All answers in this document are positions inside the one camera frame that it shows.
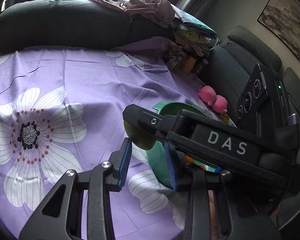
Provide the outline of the green tomato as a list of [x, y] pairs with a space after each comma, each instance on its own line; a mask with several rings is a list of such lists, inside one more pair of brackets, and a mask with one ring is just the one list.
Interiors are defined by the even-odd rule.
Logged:
[[156, 142], [154, 137], [139, 128], [133, 127], [126, 121], [123, 122], [123, 125], [127, 136], [132, 140], [134, 145], [146, 151], [154, 146]]

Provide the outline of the pink pig toy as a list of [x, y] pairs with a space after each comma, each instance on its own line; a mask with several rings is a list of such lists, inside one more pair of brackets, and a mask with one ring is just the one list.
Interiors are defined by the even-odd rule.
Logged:
[[215, 90], [212, 87], [210, 86], [202, 87], [199, 90], [198, 95], [200, 99], [204, 103], [207, 103], [208, 106], [210, 106], [214, 112], [223, 114], [228, 111], [227, 100], [223, 96], [217, 95]]

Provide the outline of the pile of clothes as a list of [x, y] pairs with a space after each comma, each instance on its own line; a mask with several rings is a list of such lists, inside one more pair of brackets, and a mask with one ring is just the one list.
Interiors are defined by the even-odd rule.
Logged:
[[164, 38], [160, 56], [170, 69], [191, 72], [197, 62], [207, 60], [217, 39], [213, 29], [168, 0], [88, 1], [129, 18], [126, 44]]

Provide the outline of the purple floral cloth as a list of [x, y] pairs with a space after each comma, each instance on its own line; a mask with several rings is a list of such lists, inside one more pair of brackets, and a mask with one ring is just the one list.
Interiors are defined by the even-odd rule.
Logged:
[[111, 51], [0, 55], [0, 219], [14, 237], [67, 170], [90, 170], [120, 148], [126, 106], [181, 102], [220, 120], [198, 96], [202, 82], [164, 63], [172, 45], [153, 37]]

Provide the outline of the framed landscape painting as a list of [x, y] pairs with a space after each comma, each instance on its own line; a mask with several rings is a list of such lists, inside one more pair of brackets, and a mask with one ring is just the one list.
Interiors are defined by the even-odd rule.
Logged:
[[300, 59], [300, 4], [295, 0], [269, 0], [257, 19]]

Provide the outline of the dark green sofa cushion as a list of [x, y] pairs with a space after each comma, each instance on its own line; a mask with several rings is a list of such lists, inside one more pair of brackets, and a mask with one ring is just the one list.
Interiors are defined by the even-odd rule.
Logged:
[[35, 46], [112, 49], [126, 43], [127, 15], [88, 0], [37, 0], [0, 14], [0, 52]]

